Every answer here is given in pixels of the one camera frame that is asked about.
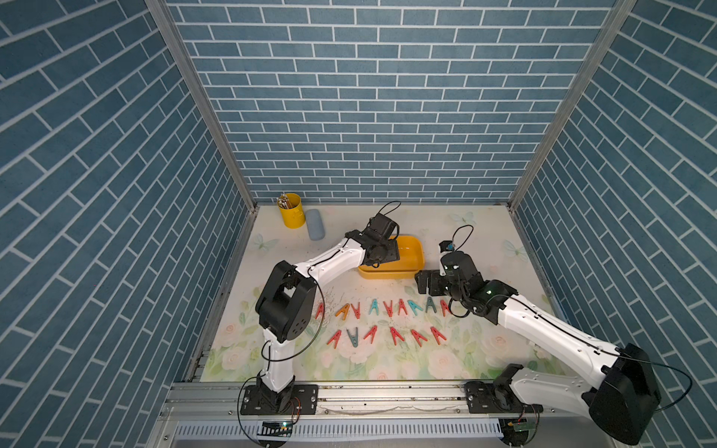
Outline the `yellow plastic storage box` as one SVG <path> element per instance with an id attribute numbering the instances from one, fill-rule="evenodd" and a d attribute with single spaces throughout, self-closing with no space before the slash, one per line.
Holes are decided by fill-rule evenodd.
<path id="1" fill-rule="evenodd" d="M 381 264 L 378 268 L 358 267 L 358 274 L 367 280 L 411 279 L 424 269 L 425 259 L 421 242 L 412 235 L 398 238 L 400 258 L 397 261 Z"/>

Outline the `grey-green clothespin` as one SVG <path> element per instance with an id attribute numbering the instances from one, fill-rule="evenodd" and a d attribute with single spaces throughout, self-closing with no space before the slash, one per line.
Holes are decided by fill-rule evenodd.
<path id="1" fill-rule="evenodd" d="M 427 296 L 425 312 L 426 313 L 433 312 L 434 314 L 437 313 L 437 308 L 436 308 L 435 302 L 434 302 L 433 298 L 431 298 L 431 296 Z"/>

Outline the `light teal clothespin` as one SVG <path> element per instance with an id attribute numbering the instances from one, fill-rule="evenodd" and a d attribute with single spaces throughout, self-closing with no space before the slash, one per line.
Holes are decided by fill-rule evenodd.
<path id="1" fill-rule="evenodd" d="M 411 311 L 413 312 L 414 315 L 418 315 L 419 313 L 424 312 L 424 308 L 421 307 L 416 302 L 414 302 L 413 300 L 408 300 L 407 303 L 408 303 L 409 307 L 411 308 Z"/>

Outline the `red clothespin box edge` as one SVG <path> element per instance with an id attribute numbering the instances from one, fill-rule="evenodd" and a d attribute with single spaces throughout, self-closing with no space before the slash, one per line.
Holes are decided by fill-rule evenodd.
<path id="1" fill-rule="evenodd" d="M 411 330 L 411 335 L 413 336 L 414 340 L 416 341 L 416 344 L 419 347 L 422 347 L 424 343 L 427 343 L 428 341 L 428 338 L 418 330 Z"/>

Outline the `grey-blue clothespin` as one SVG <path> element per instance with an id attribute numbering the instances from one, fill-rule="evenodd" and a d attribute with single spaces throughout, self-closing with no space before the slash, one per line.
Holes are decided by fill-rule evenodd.
<path id="1" fill-rule="evenodd" d="M 347 336 L 353 347 L 359 346 L 359 328 L 356 327 L 354 330 L 347 329 Z"/>

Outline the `red clothespin second row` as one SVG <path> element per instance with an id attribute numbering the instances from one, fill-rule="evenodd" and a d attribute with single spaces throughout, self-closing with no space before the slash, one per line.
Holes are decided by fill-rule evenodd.
<path id="1" fill-rule="evenodd" d="M 327 345 L 331 345 L 334 349 L 336 349 L 342 334 L 343 332 L 341 330 L 338 330 L 332 337 L 330 337 L 329 341 L 327 342 Z"/>

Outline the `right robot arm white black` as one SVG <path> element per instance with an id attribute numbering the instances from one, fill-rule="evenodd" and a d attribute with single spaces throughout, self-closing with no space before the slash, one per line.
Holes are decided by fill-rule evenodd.
<path id="1" fill-rule="evenodd" d="M 509 364 L 491 381 L 466 383 L 471 413 L 540 413 L 558 409 L 591 419 L 614 440 L 640 442 L 661 401 L 648 355 L 630 343 L 601 341 L 553 315 L 500 280 L 485 280 L 462 251 L 444 252 L 438 270 L 415 276 L 418 291 L 459 302 L 468 315 L 511 330 L 558 358 L 573 375 Z"/>

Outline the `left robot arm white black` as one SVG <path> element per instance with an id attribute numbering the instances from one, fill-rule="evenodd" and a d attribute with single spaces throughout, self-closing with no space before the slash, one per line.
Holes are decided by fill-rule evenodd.
<path id="1" fill-rule="evenodd" d="M 362 230 L 349 231 L 333 248 L 296 264 L 274 266 L 256 303 L 263 328 L 264 367 L 257 387 L 260 396 L 276 407 L 291 399 L 295 383 L 292 362 L 299 356 L 295 340 L 310 323 L 314 302 L 322 288 L 360 266 L 379 267 L 400 259 L 400 225 L 378 212 Z"/>

